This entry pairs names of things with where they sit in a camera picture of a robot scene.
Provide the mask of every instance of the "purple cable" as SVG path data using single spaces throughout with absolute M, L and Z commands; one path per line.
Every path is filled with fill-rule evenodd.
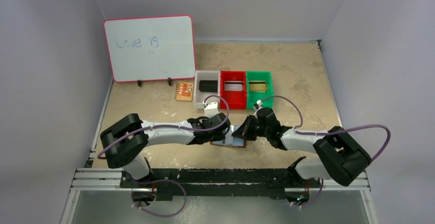
M 269 98 L 274 98 L 274 97 L 279 97 L 282 98 L 284 100 L 286 100 L 287 102 L 291 103 L 291 105 L 293 105 L 293 107 L 296 109 L 296 111 L 299 114 L 299 118 L 301 119 L 301 123 L 297 126 L 294 126 L 294 131 L 297 134 L 300 135 L 321 135 L 321 136 L 331 136 L 331 135 L 338 135 L 338 134 L 343 134 L 343 133 L 348 133 L 348 132 L 354 132 L 354 131 L 358 131 L 358 130 L 363 130 L 363 129 L 368 129 L 368 128 L 382 128 L 387 132 L 387 138 L 385 139 L 384 144 L 381 146 L 381 148 L 379 149 L 379 151 L 372 157 L 371 161 L 373 162 L 379 155 L 381 155 L 381 153 L 385 150 L 385 148 L 387 147 L 388 143 L 390 142 L 391 139 L 391 132 L 388 129 L 388 127 L 381 125 L 381 124 L 370 124 L 370 125 L 365 125 L 365 126 L 359 126 L 359 127 L 354 127 L 354 128 L 349 128 L 349 129 L 344 129 L 344 130 L 339 130 L 339 131 L 335 131 L 335 132 L 331 132 L 331 133 L 315 133 L 315 132 L 300 132 L 298 130 L 296 130 L 297 128 L 302 127 L 302 125 L 304 124 L 304 119 L 302 118 L 302 113 L 300 111 L 300 109 L 296 106 L 295 103 L 293 103 L 291 100 L 289 100 L 286 97 L 280 96 L 280 95 L 273 95 L 273 96 L 269 96 L 265 99 L 262 99 L 261 102 L 264 102 L 265 100 L 269 99 Z M 301 207 L 307 207 L 310 204 L 312 204 L 320 195 L 320 193 L 322 192 L 322 188 L 323 188 L 323 179 L 321 181 L 320 184 L 320 189 L 317 192 L 317 194 L 314 196 L 313 200 L 309 201 L 307 204 L 301 206 Z
M 313 199 L 311 201 L 309 201 L 308 203 L 301 205 L 301 208 L 305 208 L 310 206 L 320 195 L 320 193 L 322 192 L 323 189 L 323 179 L 320 180 L 320 187 L 319 187 L 319 191 L 316 193 L 316 195 L 313 197 Z
M 183 129 L 183 130 L 187 130 L 187 131 L 194 131 L 194 132 L 207 132 L 207 131 L 211 131 L 211 130 L 215 130 L 216 128 L 222 126 L 223 124 L 225 124 L 225 122 L 228 120 L 228 116 L 230 115 L 230 109 L 228 107 L 228 103 L 227 101 L 220 96 L 217 95 L 210 95 L 208 97 L 206 97 L 204 99 L 204 102 L 207 101 L 209 98 L 211 97 L 218 97 L 220 100 L 222 100 L 222 102 L 224 102 L 225 106 L 227 107 L 227 114 L 225 116 L 225 119 L 219 123 L 218 125 L 212 127 L 212 128 L 206 128 L 206 129 L 198 129 L 198 128 L 188 128 L 188 127 L 179 127 L 177 125 L 169 125 L 169 124 L 160 124 L 160 125 L 155 125 L 154 127 L 144 127 L 144 128 L 139 128 L 136 129 L 130 133 L 127 133 L 126 135 L 122 136 L 121 138 L 115 140 L 113 143 L 111 143 L 108 147 L 104 148 L 100 153 L 98 153 L 98 155 L 96 156 L 98 159 L 106 159 L 106 157 L 103 157 L 102 155 L 104 153 L 106 153 L 108 150 L 110 150 L 112 147 L 114 147 L 115 145 L 119 144 L 121 141 L 123 141 L 124 139 L 128 138 L 129 136 L 135 135 L 137 133 L 140 133 L 142 131 L 146 131 L 146 130 L 150 130 L 150 129 L 154 129 L 154 128 L 179 128 L 179 129 Z
M 133 196 L 133 193 L 134 193 L 134 192 L 131 192 L 131 202 L 133 203 L 133 205 L 134 205 L 137 209 L 142 210 L 142 211 L 144 211 L 144 212 L 146 212 L 146 213 L 148 213 L 148 214 L 150 214 L 150 215 L 157 216 L 157 217 L 172 217 L 172 216 L 176 216 L 176 215 L 178 215 L 178 214 L 179 214 L 179 213 L 184 209 L 184 207 L 186 206 L 186 202 L 187 202 L 187 193 L 186 193 L 186 190 L 184 190 L 184 188 L 180 185 L 180 183 L 178 183 L 178 182 L 176 182 L 176 181 L 174 181 L 174 180 L 170 180 L 170 179 L 159 179 L 159 180 L 149 181 L 149 182 L 140 182 L 140 181 L 137 181 L 137 180 L 133 179 L 132 177 L 130 177 L 130 178 L 131 178 L 131 179 L 132 179 L 136 184 L 140 184 L 140 185 L 149 185 L 149 184 L 154 184 L 154 183 L 159 183 L 159 182 L 170 182 L 170 183 L 174 183 L 174 184 L 176 184 L 176 185 L 177 185 L 177 186 L 182 190 L 183 195 L 184 195 L 184 202 L 183 202 L 183 205 L 181 206 L 181 208 L 180 208 L 179 210 L 177 210 L 176 212 L 172 213 L 172 214 L 165 215 L 165 214 L 154 213 L 154 212 L 152 212 L 152 211 L 149 211 L 149 210 L 147 210 L 147 209 L 144 209 L 144 208 L 142 208 L 142 207 L 136 205 L 136 203 L 134 202 L 134 196 Z

